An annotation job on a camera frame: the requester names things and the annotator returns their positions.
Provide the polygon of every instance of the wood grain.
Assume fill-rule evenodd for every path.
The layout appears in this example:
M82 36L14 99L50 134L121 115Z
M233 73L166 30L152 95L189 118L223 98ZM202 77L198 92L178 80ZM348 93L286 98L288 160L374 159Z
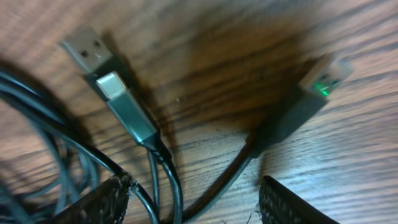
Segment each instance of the wood grain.
M58 43L89 24L116 46L134 69L173 152L185 207L225 170L248 133L302 77L302 62L335 52L355 73L316 117L252 161L197 223L246 223L258 202L258 180L266 174L341 223L397 223L396 0L0 4L0 59L48 86L96 145L150 192L145 150L88 88ZM24 119L4 103L0 112L1 175L11 188L24 191L55 178L51 157ZM13 173L25 180L12 179ZM172 201L163 172L160 178L166 217ZM144 208L131 200L125 223L145 222Z

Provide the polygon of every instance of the wooden surface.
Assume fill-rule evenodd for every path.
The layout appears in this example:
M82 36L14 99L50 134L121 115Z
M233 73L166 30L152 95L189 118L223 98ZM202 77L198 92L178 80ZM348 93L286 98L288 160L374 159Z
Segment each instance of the wooden surface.
M96 145L149 192L146 152L135 146L58 46L93 26L128 59L173 151L188 207L244 146L303 59L336 52L355 73L331 102L278 147L251 162L197 223L246 223L259 179L271 175L341 223L398 222L398 1L1 0L0 58L48 86ZM51 157L27 123L0 105L1 175L38 186ZM162 172L162 216L170 211ZM147 222L138 200L125 223ZM260 223L253 216L249 223Z

